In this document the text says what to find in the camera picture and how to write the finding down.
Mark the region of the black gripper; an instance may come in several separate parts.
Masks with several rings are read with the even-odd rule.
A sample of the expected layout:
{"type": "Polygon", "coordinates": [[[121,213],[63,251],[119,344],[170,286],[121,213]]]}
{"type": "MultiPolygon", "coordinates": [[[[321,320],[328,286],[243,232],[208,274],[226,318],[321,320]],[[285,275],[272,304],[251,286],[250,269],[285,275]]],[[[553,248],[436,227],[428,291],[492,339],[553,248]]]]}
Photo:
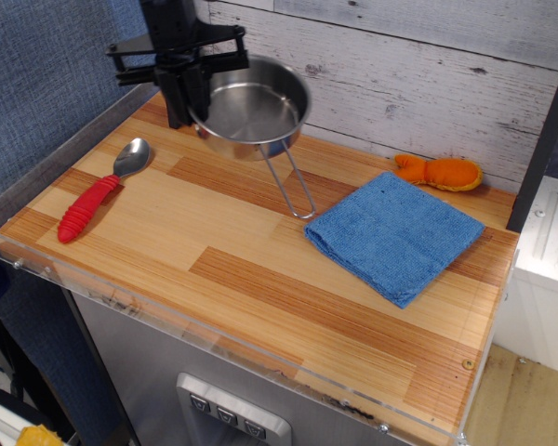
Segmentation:
{"type": "Polygon", "coordinates": [[[141,1],[139,5],[148,32],[111,44],[106,51],[113,59],[117,83],[127,86],[155,80],[171,128],[190,126],[190,111],[205,121],[210,75],[249,66],[245,28],[201,21],[192,1],[141,1]],[[181,73],[183,93],[175,73],[181,73]]]}

